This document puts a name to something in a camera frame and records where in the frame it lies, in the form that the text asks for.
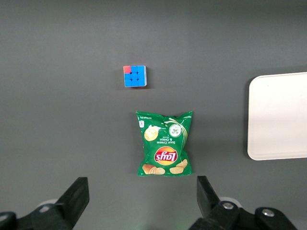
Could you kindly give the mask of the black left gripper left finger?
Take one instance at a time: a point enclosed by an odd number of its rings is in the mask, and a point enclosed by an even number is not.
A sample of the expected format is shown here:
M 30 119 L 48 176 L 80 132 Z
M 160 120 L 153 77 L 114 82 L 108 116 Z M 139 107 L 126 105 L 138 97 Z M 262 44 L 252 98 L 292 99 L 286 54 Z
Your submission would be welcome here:
M 90 200 L 88 178 L 79 177 L 55 202 L 44 202 L 28 215 L 0 214 L 2 230 L 71 230 Z

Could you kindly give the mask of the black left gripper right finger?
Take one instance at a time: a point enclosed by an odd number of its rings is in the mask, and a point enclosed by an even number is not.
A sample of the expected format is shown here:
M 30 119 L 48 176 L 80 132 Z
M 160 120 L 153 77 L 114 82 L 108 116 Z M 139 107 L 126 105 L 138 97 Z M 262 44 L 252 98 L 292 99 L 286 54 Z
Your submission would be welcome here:
M 221 200 L 206 176 L 197 177 L 197 202 L 202 217 L 191 230 L 295 230 L 286 215 L 272 207 L 249 213 L 235 202 Z

